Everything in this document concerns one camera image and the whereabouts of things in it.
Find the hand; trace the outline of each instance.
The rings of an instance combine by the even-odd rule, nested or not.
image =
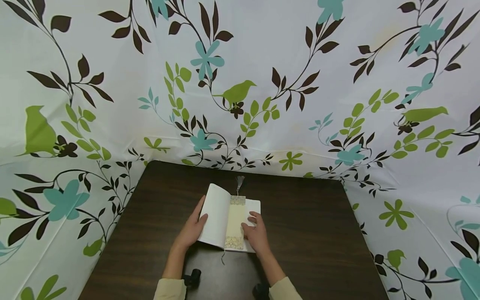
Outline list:
[[[267,230],[265,228],[262,216],[256,212],[250,212],[250,215],[252,215],[253,217],[248,217],[248,220],[252,223],[257,224],[257,226],[253,227],[242,223],[241,227],[243,228],[244,235],[252,248],[257,253],[257,256],[269,254],[270,245],[268,244]]]
[[[208,214],[204,214],[200,219],[198,218],[204,202],[205,195],[200,199],[199,203],[195,207],[195,210],[190,215],[179,235],[175,239],[175,242],[172,246],[173,248],[186,251],[188,247],[192,246],[193,243],[198,240],[208,218]]]

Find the person's left hand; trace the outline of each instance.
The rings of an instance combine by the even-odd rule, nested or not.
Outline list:
[[[204,225],[207,222],[208,214],[204,214],[200,219],[198,218],[204,205],[205,195],[200,199],[199,203],[195,207],[195,210],[188,218],[187,222],[183,226],[179,235],[173,243],[173,247],[179,247],[181,250],[186,251],[188,247],[192,246],[202,233]]]

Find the person's right hand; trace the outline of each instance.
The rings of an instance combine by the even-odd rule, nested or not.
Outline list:
[[[262,216],[256,212],[250,212],[250,215],[252,216],[249,217],[248,220],[257,224],[257,226],[248,226],[247,224],[242,223],[241,227],[243,228],[243,233],[257,253],[257,256],[268,254],[270,253],[270,245],[268,244],[267,230]]]

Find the green bird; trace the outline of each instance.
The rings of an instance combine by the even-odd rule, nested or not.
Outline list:
[[[250,89],[251,86],[257,86],[257,85],[250,80],[245,80],[241,84],[236,84],[232,86],[230,89],[226,90],[223,94],[213,95],[213,96],[225,98],[230,104],[229,110],[231,110],[233,104],[241,102],[247,97],[248,90]]]
[[[407,112],[402,113],[405,117],[405,122],[423,122],[426,120],[430,120],[431,118],[438,116],[440,114],[448,115],[448,111],[445,107],[439,106],[437,108],[419,108],[419,109],[411,109]]]
[[[52,155],[56,154],[53,147],[57,141],[57,134],[48,124],[47,118],[40,113],[42,107],[43,106],[35,105],[27,107],[25,110],[27,113],[25,153],[18,156],[41,151],[48,152]]]

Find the white book page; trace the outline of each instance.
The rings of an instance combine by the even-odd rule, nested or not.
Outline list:
[[[208,219],[199,241],[224,248],[229,208],[230,193],[211,183],[200,213],[200,216],[208,214]]]

